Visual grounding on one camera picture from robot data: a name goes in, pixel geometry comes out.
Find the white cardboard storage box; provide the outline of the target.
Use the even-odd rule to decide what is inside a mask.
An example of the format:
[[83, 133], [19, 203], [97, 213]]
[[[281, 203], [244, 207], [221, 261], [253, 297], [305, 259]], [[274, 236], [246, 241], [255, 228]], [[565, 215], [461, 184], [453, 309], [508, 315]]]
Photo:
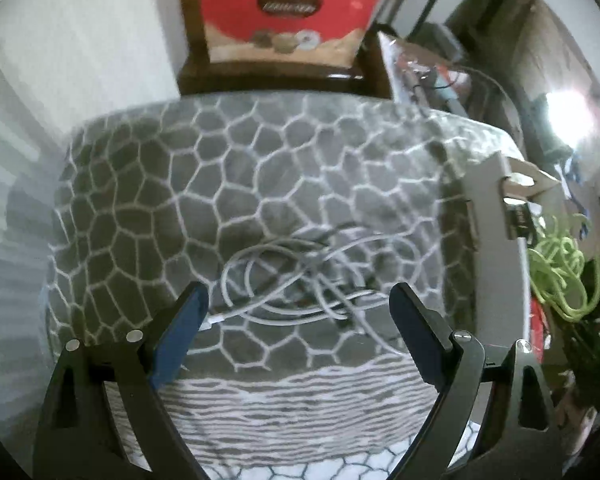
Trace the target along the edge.
[[463, 188], [475, 244], [475, 326], [484, 344], [531, 339], [527, 211], [566, 223], [576, 207], [564, 187], [531, 162], [496, 152], [466, 170]]

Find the grey white patterned blanket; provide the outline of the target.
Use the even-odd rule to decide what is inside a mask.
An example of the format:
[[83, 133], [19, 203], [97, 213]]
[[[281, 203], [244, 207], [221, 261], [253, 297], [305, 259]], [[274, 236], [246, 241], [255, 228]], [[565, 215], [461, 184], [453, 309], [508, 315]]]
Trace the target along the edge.
[[161, 390], [215, 479], [382, 479], [434, 400], [388, 311], [458, 328], [475, 279], [460, 180], [510, 135], [331, 93], [227, 93], [77, 128], [55, 194], [47, 339], [104, 344], [192, 281], [218, 322]]

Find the red Collection gift box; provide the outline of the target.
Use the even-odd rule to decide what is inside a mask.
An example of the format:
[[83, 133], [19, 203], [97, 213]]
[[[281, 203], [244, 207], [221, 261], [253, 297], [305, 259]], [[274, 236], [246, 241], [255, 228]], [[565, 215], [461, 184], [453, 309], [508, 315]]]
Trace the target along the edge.
[[181, 0], [189, 45], [212, 64], [349, 68], [379, 0]]

